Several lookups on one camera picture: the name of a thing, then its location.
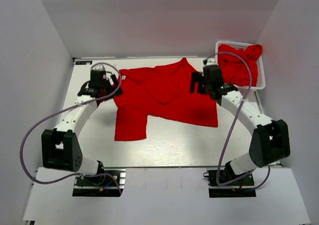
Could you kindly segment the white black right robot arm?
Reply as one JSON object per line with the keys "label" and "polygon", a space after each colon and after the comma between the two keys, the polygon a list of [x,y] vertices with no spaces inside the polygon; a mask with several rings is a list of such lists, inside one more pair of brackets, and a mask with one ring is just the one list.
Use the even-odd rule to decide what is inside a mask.
{"label": "white black right robot arm", "polygon": [[234,115],[251,134],[247,153],[217,170],[216,184],[227,186],[248,176],[257,168],[268,166],[291,154],[288,125],[282,119],[273,120],[255,109],[233,84],[223,81],[218,65],[206,65],[203,72],[191,74],[190,92],[208,94],[222,108]]}

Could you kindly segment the red t-shirt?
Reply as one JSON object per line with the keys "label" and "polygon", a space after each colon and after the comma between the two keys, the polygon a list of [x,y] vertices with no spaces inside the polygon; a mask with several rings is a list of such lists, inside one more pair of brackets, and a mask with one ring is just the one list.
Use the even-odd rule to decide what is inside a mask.
{"label": "red t-shirt", "polygon": [[186,58],[153,68],[121,69],[123,93],[114,98],[118,108],[115,140],[145,139],[150,115],[218,127],[216,102],[208,95],[190,92],[195,71]]}

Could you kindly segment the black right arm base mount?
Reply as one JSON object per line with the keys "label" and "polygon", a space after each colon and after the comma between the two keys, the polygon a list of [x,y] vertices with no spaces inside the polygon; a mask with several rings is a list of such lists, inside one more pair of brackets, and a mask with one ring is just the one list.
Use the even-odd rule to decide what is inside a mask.
{"label": "black right arm base mount", "polygon": [[252,174],[234,183],[219,186],[216,182],[217,169],[207,169],[203,173],[208,182],[208,193],[210,198],[253,198],[256,197],[255,182]]}

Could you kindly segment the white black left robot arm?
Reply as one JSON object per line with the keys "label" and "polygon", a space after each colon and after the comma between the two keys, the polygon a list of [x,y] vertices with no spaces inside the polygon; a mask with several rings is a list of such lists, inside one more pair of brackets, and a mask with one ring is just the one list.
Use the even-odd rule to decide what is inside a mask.
{"label": "white black left robot arm", "polygon": [[115,74],[92,70],[90,80],[81,86],[77,94],[74,107],[58,125],[42,133],[43,166],[89,176],[102,173],[102,162],[83,155],[78,136],[90,115],[102,102],[122,93]]}

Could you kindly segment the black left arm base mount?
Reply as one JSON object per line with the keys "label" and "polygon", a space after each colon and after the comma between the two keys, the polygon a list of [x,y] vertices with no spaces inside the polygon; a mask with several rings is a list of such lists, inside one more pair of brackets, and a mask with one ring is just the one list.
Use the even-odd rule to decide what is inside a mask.
{"label": "black left arm base mount", "polygon": [[106,169],[109,176],[88,178],[76,176],[73,186],[73,197],[120,197],[125,186],[126,170]]}

